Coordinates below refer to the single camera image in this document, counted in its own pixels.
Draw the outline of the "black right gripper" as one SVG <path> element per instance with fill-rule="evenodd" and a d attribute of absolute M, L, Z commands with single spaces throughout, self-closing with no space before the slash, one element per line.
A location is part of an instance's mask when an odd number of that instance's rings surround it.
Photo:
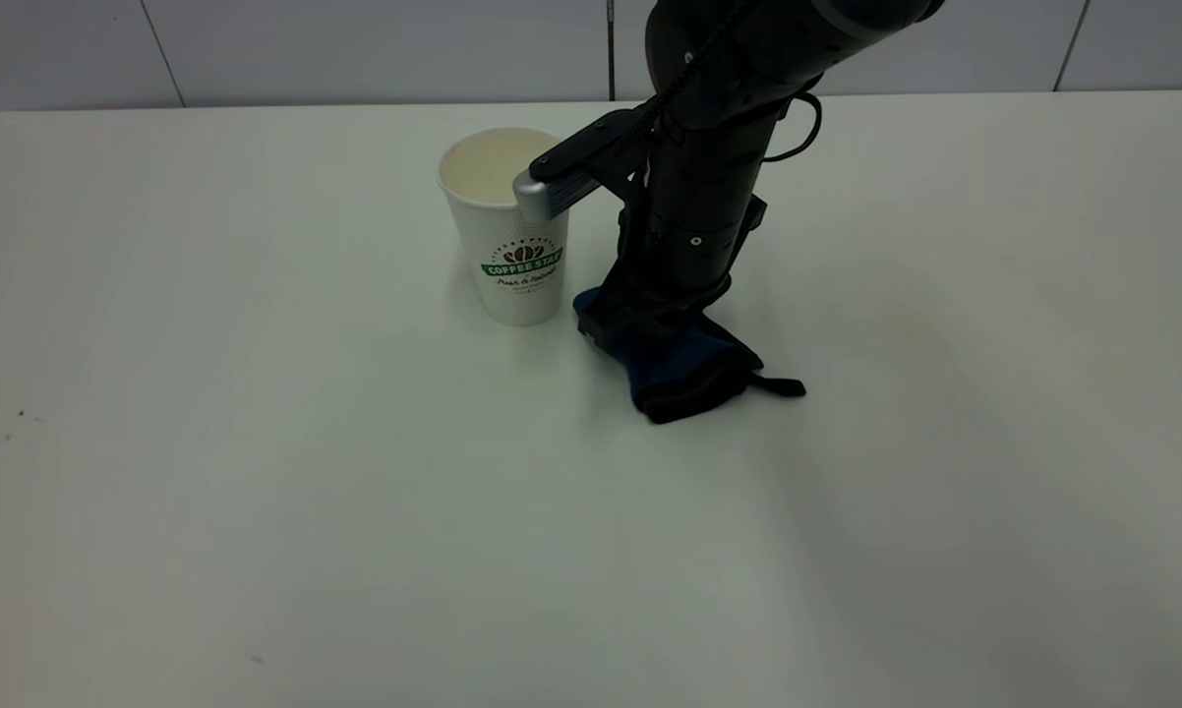
<path fill-rule="evenodd" d="M 579 332 L 613 347 L 639 334 L 639 320 L 677 320 L 708 308 L 730 288 L 730 267 L 764 216 L 765 202 L 751 196 L 734 225 L 693 230 L 655 215 L 645 196 L 628 199 L 606 288 L 579 294 Z"/>

